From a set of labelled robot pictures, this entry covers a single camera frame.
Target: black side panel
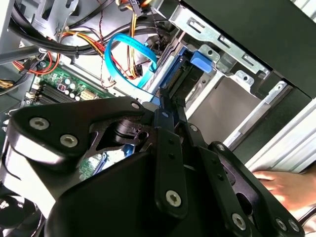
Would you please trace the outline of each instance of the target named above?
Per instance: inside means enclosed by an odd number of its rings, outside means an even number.
[[[293,89],[260,121],[234,150],[244,164],[287,125],[311,99],[298,89]]]
[[[184,0],[217,28],[316,97],[316,25],[289,0]]]

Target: ram slot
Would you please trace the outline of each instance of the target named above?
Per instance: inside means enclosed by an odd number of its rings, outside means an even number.
[[[57,103],[69,103],[74,102],[75,99],[70,98],[65,95],[63,92],[55,89],[51,85],[44,84],[41,86],[41,94],[49,97],[52,100],[55,100]]]
[[[48,97],[45,96],[40,96],[37,101],[41,104],[41,105],[51,105],[51,104],[56,104],[55,101],[49,99]]]

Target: cable tie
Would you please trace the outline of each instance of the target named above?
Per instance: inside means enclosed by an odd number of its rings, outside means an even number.
[[[76,46],[76,54],[75,54],[76,58],[79,58],[79,49],[78,49],[78,45]]]

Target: human hand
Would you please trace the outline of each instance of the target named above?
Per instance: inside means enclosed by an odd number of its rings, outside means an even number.
[[[253,173],[288,211],[316,203],[316,179],[313,174],[259,171]]]

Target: connector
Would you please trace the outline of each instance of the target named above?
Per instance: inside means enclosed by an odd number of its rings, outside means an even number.
[[[95,94],[86,89],[83,92],[81,92],[80,98],[82,100],[93,100],[95,98]]]
[[[143,15],[143,11],[139,7],[139,1],[138,0],[129,0],[129,3],[132,6],[133,12],[136,14],[137,17]]]

